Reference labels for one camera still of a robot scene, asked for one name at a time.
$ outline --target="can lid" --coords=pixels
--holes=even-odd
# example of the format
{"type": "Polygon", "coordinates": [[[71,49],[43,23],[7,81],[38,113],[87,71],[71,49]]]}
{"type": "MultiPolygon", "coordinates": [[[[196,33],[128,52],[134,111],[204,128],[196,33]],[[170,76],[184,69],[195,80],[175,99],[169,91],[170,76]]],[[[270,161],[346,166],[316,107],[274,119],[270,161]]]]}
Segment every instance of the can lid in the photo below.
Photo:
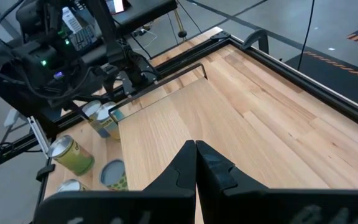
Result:
{"type": "Polygon", "coordinates": [[[64,183],[62,183],[57,189],[57,192],[70,191],[70,190],[80,190],[80,182],[75,179],[64,181],[64,183]]]}
{"type": "Polygon", "coordinates": [[[104,166],[100,173],[100,182],[104,185],[115,184],[119,181],[123,173],[125,173],[124,162],[120,159],[113,160],[104,166]]]}
{"type": "Polygon", "coordinates": [[[50,145],[50,149],[49,149],[50,157],[56,157],[62,154],[63,152],[65,152],[70,141],[71,141],[71,137],[68,135],[56,139],[56,141],[54,141],[52,145],[50,145]]]}
{"type": "Polygon", "coordinates": [[[99,100],[94,100],[92,102],[87,103],[83,108],[82,111],[87,115],[91,116],[92,114],[95,114],[99,108],[102,106],[102,103],[100,103],[99,100]]]}
{"type": "Polygon", "coordinates": [[[105,103],[104,105],[102,105],[102,107],[100,107],[100,109],[98,110],[98,118],[96,119],[98,121],[102,121],[110,117],[109,110],[113,108],[115,105],[116,104],[113,102],[105,103]]]}

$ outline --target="wooden table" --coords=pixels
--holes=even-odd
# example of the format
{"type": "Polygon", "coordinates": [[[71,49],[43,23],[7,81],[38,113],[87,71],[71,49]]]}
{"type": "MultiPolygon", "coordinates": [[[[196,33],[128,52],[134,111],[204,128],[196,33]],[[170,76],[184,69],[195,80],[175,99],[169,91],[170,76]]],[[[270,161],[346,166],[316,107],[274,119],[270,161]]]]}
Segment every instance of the wooden table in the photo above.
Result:
{"type": "MultiPolygon", "coordinates": [[[[214,29],[153,59],[158,65],[206,40],[214,29]]],[[[78,179],[93,190],[103,166],[123,159],[131,190],[142,190],[188,139],[202,139],[270,188],[358,189],[358,124],[250,56],[228,45],[195,70],[126,105],[121,142],[101,139],[86,123],[69,134],[95,156],[78,179]]],[[[45,197],[77,178],[57,164],[45,197]]],[[[202,223],[200,205],[196,223],[202,223]]]]}

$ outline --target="yellow can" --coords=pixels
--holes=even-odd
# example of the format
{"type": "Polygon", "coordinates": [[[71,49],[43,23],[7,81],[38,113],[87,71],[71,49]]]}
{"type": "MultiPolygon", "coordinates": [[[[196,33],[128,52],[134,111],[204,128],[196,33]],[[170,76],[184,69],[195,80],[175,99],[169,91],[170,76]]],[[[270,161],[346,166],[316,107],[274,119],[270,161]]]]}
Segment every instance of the yellow can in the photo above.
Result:
{"type": "Polygon", "coordinates": [[[94,164],[94,157],[68,135],[52,143],[49,155],[75,175],[86,174],[94,164]]]}
{"type": "MultiPolygon", "coordinates": [[[[110,117],[109,110],[113,108],[116,104],[113,102],[105,103],[100,107],[98,111],[97,121],[102,125],[102,127],[116,140],[120,140],[118,125],[110,117]]],[[[119,110],[112,112],[112,115],[116,120],[124,119],[124,115],[119,110]]]]}
{"type": "Polygon", "coordinates": [[[82,111],[89,117],[88,123],[102,138],[110,137],[110,134],[102,127],[102,125],[96,120],[98,110],[102,106],[102,103],[98,100],[87,103],[82,107],[82,111]]]}

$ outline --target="gray floor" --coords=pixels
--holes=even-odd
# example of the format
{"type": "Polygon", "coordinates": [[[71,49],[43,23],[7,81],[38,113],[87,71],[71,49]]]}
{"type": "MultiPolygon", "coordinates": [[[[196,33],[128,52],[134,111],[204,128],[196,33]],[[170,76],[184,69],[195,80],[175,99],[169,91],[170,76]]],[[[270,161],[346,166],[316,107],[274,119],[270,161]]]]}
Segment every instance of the gray floor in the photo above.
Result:
{"type": "MultiPolygon", "coordinates": [[[[222,29],[240,39],[245,39],[254,31],[249,26],[243,26],[230,17],[227,19],[185,0],[180,2],[202,31],[219,24],[222,29]]],[[[306,35],[311,6],[311,0],[268,0],[237,15],[259,1],[199,0],[198,2],[222,11],[224,15],[236,16],[247,23],[301,44],[306,35]]],[[[178,11],[188,37],[196,35],[199,32],[197,27],[182,8],[179,8],[178,11]]],[[[151,29],[153,34],[137,37],[143,46],[147,46],[146,49],[152,56],[177,44],[175,40],[178,32],[177,22],[173,12],[169,15],[175,35],[172,32],[168,16],[162,16],[155,20],[151,29]]],[[[346,35],[356,30],[358,30],[358,0],[316,0],[307,46],[358,66],[358,43],[346,39],[346,35]]],[[[129,42],[133,48],[139,48],[133,40],[129,42]]],[[[284,61],[300,54],[300,49],[272,37],[269,37],[269,44],[270,54],[276,58],[282,58],[284,61]]],[[[0,140],[6,131],[2,124],[9,109],[10,106],[0,99],[0,140]]],[[[28,126],[19,129],[9,135],[7,140],[14,141],[28,133],[28,130],[28,126]]],[[[40,186],[35,180],[35,175],[44,164],[43,155],[27,153],[0,166],[0,223],[30,222],[40,186]]]]}

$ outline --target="tin can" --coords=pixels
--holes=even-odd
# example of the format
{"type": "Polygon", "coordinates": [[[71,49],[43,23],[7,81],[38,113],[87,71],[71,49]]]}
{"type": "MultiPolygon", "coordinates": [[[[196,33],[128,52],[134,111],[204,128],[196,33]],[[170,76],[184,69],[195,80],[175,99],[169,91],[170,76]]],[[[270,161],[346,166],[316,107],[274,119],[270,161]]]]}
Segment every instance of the tin can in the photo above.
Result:
{"type": "MultiPolygon", "coordinates": [[[[102,127],[116,140],[120,140],[118,125],[109,115],[109,110],[113,108],[116,104],[113,102],[105,103],[100,107],[98,111],[97,121],[102,125],[102,127]]],[[[112,112],[112,115],[116,120],[124,119],[124,115],[121,111],[115,110],[112,112]]]]}
{"type": "Polygon", "coordinates": [[[49,151],[52,159],[78,176],[87,173],[94,164],[94,157],[68,135],[53,142],[49,151]]]}
{"type": "Polygon", "coordinates": [[[110,190],[128,190],[124,162],[116,159],[104,166],[100,173],[100,182],[110,190]]]}
{"type": "Polygon", "coordinates": [[[89,117],[88,123],[91,127],[100,135],[102,138],[110,137],[110,134],[100,125],[97,121],[97,112],[102,106],[100,101],[95,100],[87,103],[84,107],[82,107],[82,111],[89,117]]]}
{"type": "Polygon", "coordinates": [[[57,189],[57,192],[84,191],[84,190],[89,190],[89,188],[87,188],[87,186],[85,186],[78,180],[70,179],[70,180],[64,181],[57,189]]]}

